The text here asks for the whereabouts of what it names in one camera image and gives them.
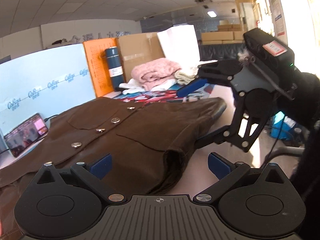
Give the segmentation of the black sofa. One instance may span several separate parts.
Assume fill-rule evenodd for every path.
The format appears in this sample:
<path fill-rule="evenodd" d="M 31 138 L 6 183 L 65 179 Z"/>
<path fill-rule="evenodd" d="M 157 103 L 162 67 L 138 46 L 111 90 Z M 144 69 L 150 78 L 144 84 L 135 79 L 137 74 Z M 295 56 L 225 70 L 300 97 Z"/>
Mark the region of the black sofa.
<path fill-rule="evenodd" d="M 244 43 L 200 45 L 201 61 L 236 59 L 245 49 Z"/>

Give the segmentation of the brown cardboard box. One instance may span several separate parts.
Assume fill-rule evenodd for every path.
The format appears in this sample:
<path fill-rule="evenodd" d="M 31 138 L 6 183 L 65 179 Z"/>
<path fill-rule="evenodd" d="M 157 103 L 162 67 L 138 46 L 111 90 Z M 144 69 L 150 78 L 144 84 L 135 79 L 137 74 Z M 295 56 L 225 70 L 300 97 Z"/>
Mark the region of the brown cardboard box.
<path fill-rule="evenodd" d="M 126 82 L 135 66 L 164 57 L 156 32 L 121 36 L 118 49 Z"/>

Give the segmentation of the pink knitted sweater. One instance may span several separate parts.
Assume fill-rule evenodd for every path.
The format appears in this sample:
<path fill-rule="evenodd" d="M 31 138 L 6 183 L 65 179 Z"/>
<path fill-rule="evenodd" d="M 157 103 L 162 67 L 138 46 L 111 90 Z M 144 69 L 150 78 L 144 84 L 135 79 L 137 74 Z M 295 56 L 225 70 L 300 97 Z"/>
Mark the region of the pink knitted sweater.
<path fill-rule="evenodd" d="M 153 87 L 167 79 L 174 79 L 180 65 L 166 58 L 156 59 L 147 63 L 135 66 L 131 71 L 131 77 L 147 87 Z"/>

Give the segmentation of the white foam board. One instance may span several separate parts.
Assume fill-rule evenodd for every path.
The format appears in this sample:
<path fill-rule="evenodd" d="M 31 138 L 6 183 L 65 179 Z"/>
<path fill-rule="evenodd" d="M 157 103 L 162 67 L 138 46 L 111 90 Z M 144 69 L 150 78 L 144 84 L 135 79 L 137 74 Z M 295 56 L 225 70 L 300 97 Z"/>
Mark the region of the white foam board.
<path fill-rule="evenodd" d="M 200 62 L 199 45 L 193 25 L 177 25 L 157 33 L 164 56 L 182 68 Z"/>

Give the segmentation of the white folded cloth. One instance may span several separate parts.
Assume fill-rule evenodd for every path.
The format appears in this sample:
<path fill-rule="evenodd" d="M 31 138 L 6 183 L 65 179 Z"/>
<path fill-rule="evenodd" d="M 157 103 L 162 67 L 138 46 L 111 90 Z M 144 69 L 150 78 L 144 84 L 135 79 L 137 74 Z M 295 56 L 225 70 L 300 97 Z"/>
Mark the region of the white folded cloth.
<path fill-rule="evenodd" d="M 122 93 L 124 95 L 142 93 L 142 92 L 156 92 L 156 91 L 168 90 L 170 87 L 172 87 L 176 83 L 177 83 L 176 79 L 167 79 L 156 86 L 147 87 L 146 84 L 142 84 L 135 79 L 130 79 L 128 83 L 121 83 L 119 85 L 119 89 L 123 90 Z"/>

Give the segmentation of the orange box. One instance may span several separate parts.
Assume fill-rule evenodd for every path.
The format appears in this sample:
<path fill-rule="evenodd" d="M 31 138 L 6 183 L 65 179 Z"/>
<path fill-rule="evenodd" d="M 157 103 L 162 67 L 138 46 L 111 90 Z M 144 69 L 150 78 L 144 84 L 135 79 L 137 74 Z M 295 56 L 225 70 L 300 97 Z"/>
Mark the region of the orange box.
<path fill-rule="evenodd" d="M 117 45 L 115 38 L 89 40 L 83 43 L 96 97 L 114 91 L 108 71 L 105 50 Z"/>

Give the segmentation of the colourful AGON desk mat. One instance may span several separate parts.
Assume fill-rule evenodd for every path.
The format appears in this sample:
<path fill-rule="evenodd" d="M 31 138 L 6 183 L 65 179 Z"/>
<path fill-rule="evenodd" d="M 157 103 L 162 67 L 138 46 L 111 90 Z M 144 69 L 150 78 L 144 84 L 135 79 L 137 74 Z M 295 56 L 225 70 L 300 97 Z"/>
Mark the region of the colourful AGON desk mat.
<path fill-rule="evenodd" d="M 119 94 L 115 96 L 114 99 L 121 100 L 123 102 L 142 102 L 145 104 L 153 102 L 192 102 L 201 99 L 207 99 L 210 97 L 211 92 L 214 89 L 214 85 L 205 84 L 198 90 L 190 93 L 185 97 L 178 97 L 176 91 L 181 88 L 180 85 L 175 84 L 169 88 L 169 90 L 164 91 L 154 91 L 154 92 L 138 92 L 133 94 Z"/>

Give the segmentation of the brown button-up jacket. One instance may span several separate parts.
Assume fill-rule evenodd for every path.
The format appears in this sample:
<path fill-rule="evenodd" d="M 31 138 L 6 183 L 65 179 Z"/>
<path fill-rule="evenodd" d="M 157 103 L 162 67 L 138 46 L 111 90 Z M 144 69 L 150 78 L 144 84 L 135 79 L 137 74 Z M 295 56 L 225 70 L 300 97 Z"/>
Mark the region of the brown button-up jacket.
<path fill-rule="evenodd" d="M 44 163 L 68 168 L 110 155 L 106 185 L 125 195 L 163 194 L 225 109 L 221 98 L 145 104 L 100 97 L 59 114 L 33 150 L 1 169 L 1 239 L 20 238 L 14 207 Z"/>

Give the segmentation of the cream knitted garment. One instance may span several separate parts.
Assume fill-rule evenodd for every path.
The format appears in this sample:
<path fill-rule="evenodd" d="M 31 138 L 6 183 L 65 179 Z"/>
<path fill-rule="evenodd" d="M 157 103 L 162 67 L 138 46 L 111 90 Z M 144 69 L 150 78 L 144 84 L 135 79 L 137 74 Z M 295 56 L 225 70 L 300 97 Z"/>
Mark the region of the cream knitted garment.
<path fill-rule="evenodd" d="M 175 72 L 175 79 L 179 85 L 188 85 L 195 80 L 198 73 L 198 68 L 183 68 Z"/>

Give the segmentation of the smartphone playing video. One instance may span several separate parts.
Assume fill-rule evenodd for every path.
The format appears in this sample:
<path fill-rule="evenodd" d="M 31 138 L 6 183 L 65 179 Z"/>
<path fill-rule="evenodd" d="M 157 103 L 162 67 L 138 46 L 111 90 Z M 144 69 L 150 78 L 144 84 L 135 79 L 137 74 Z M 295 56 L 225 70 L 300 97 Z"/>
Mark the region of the smartphone playing video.
<path fill-rule="evenodd" d="M 38 142 L 48 133 L 48 127 L 39 113 L 12 129 L 4 135 L 4 142 L 14 157 Z"/>

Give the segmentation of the light blue tissue carton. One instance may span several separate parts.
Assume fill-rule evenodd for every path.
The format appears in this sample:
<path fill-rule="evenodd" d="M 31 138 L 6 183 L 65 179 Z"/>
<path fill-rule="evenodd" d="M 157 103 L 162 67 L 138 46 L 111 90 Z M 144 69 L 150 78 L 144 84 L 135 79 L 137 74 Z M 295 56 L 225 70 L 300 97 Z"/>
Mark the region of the light blue tissue carton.
<path fill-rule="evenodd" d="M 36 113 L 45 119 L 95 98 L 82 44 L 13 59 L 1 64 L 1 133 Z"/>

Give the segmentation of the dark teal thermos bottle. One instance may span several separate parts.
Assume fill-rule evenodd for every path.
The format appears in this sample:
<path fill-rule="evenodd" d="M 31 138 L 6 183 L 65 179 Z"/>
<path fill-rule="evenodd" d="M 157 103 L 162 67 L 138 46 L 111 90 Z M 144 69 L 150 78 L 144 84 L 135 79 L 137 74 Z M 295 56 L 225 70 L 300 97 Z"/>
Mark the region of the dark teal thermos bottle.
<path fill-rule="evenodd" d="M 115 91 L 118 91 L 120 90 L 119 85 L 125 82 L 118 47 L 106 49 L 105 55 L 112 86 Z"/>

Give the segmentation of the stacked cardboard boxes background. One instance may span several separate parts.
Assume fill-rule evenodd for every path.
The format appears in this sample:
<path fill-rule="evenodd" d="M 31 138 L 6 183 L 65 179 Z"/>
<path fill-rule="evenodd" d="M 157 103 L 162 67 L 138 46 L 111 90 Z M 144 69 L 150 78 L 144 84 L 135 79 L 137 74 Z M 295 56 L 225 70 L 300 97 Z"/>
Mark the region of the stacked cardboard boxes background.
<path fill-rule="evenodd" d="M 241 24 L 229 23 L 228 20 L 219 21 L 217 31 L 201 34 L 202 44 L 236 44 L 244 41 Z"/>

